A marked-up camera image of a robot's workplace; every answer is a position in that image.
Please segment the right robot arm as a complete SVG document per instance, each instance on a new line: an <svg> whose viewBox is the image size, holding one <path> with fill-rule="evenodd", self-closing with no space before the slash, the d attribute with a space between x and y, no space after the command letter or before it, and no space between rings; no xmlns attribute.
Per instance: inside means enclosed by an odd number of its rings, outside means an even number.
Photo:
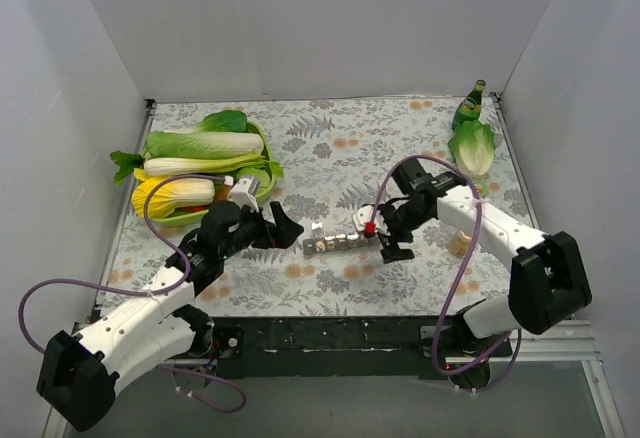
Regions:
<svg viewBox="0 0 640 438"><path fill-rule="evenodd" d="M457 313L447 334L464 355L475 355L489 337L513 330L541 335L592 301L581 253L566 232L529 227L483 201L474 185L451 169L433 176L415 157L389 176L396 200L375 201L354 217L366 236L377 235L384 262L410 260L413 231L439 220L470 235L471 245L491 253L510 274L509 288Z"/></svg>

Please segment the grey weekly pill organizer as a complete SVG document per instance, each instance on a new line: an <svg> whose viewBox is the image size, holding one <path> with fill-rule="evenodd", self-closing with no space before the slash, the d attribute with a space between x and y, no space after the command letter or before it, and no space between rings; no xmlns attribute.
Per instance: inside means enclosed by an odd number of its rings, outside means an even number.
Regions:
<svg viewBox="0 0 640 438"><path fill-rule="evenodd" d="M366 238L358 231L327 234L321 222L311 224L311 236L302 241L303 255L317 256L334 252L346 252L370 247L377 247L377 237Z"/></svg>

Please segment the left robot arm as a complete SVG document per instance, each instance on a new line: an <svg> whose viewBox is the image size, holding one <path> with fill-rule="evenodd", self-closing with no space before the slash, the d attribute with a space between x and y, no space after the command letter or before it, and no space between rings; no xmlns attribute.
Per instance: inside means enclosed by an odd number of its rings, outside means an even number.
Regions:
<svg viewBox="0 0 640 438"><path fill-rule="evenodd" d="M121 391L166 359L205 356L213 326L192 306L194 298L223 274L228 258L250 247L287 249L304 231L279 202L270 207L266 220L248 206L213 204L147 286L78 333L60 331L48 341L38 394L76 430L86 431Z"/></svg>

